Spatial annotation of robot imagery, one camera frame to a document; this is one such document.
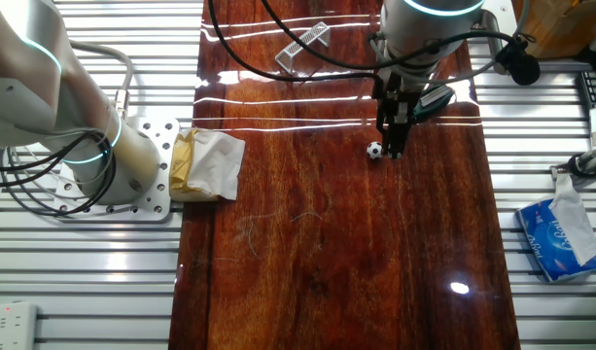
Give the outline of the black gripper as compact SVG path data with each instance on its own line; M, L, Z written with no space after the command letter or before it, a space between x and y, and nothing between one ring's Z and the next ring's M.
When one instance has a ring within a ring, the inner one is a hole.
M401 158L420 90L406 85L398 73L379 72L378 76L373 97L378 102L378 114L382 115L383 121L376 123L376 129L381 134L383 153L394 159Z

